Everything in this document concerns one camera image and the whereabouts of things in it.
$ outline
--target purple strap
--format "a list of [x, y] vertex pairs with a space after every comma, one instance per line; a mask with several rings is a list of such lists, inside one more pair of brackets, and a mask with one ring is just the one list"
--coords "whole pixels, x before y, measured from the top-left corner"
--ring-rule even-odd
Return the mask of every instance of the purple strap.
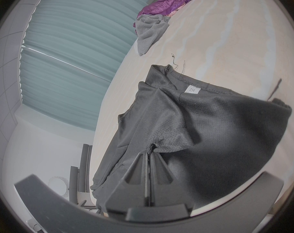
[[145, 6], [137, 15], [163, 15], [166, 16], [172, 11], [179, 8], [183, 3], [188, 3], [190, 0], [158, 0], [152, 4]]

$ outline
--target curtain pleat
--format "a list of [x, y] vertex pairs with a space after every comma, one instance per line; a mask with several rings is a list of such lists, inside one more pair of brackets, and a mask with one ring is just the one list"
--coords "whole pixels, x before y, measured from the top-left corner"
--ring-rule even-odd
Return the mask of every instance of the curtain pleat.
[[21, 53], [23, 103], [95, 130], [102, 99], [137, 38], [132, 25], [146, 2], [41, 0]]

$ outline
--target purple fabric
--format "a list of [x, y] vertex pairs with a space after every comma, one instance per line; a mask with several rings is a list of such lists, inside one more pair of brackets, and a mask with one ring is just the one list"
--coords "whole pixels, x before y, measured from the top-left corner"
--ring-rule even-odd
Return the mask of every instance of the purple fabric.
[[184, 2], [188, 3], [190, 0], [158, 0], [152, 4], [145, 6], [137, 15], [137, 18], [140, 15], [157, 15], [161, 14], [166, 16], [170, 14], [172, 11], [179, 8]]

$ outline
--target black chair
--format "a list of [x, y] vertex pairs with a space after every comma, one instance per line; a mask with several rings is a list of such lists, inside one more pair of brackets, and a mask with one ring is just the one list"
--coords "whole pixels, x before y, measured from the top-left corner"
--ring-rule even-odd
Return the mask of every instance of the black chair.
[[95, 210], [96, 206], [85, 205], [87, 199], [80, 199], [79, 197], [90, 198], [89, 172], [90, 172], [90, 158], [92, 153], [92, 146], [83, 144], [80, 169], [76, 166], [71, 166], [69, 177], [69, 201], [77, 204], [85, 209]]

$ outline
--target bed sheet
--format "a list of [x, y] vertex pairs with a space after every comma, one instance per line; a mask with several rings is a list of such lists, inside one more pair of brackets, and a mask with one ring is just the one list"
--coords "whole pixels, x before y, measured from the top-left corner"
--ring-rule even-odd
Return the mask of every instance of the bed sheet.
[[[149, 51], [130, 49], [105, 95], [95, 131], [90, 184], [118, 129], [117, 116], [135, 99], [138, 82], [152, 64], [178, 65], [177, 72], [238, 93], [266, 100], [273, 97], [293, 109], [285, 134], [271, 160], [226, 197], [193, 211], [196, 215], [228, 201], [266, 170], [284, 180], [280, 196], [294, 181], [294, 29], [274, 0], [193, 0], [169, 21]], [[96, 199], [91, 194], [92, 202]]]

